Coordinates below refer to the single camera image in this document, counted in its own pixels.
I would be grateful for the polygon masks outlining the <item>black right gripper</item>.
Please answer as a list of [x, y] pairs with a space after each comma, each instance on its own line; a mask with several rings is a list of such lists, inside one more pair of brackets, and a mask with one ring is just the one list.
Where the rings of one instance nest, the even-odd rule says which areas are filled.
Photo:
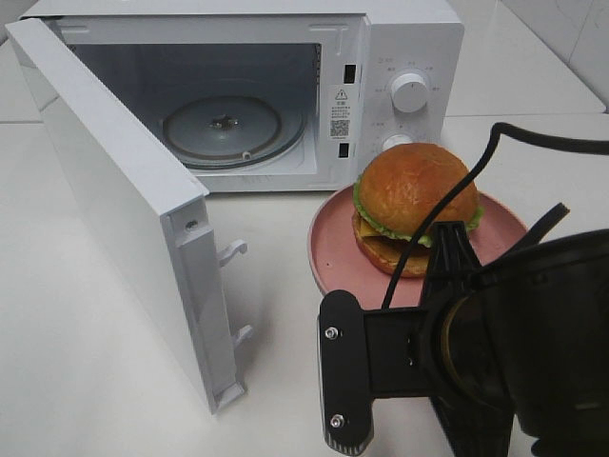
[[608, 452], [608, 233], [487, 266], [464, 222], [432, 225], [419, 303], [364, 316], [378, 397], [427, 396], [458, 456], [503, 456], [519, 423], [537, 456]]

